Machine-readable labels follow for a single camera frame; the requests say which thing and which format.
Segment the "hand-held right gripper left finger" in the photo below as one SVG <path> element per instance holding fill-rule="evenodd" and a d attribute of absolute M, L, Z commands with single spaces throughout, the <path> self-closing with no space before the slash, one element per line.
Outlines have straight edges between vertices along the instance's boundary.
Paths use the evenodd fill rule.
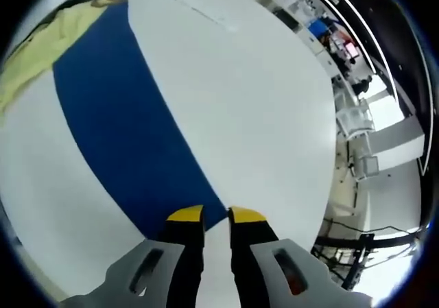
<path fill-rule="evenodd" d="M 157 239 L 146 239 L 106 271 L 104 282 L 61 307 L 195 307 L 204 269 L 203 207 L 172 213 Z"/>

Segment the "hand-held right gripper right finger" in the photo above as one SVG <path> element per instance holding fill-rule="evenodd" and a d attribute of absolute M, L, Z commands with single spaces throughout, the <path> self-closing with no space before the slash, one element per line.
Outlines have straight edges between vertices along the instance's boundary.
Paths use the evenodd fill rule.
<path fill-rule="evenodd" d="M 337 285 L 329 268 L 291 239 L 279 239 L 259 212 L 228 210 L 231 270 L 242 307 L 370 307 Z"/>

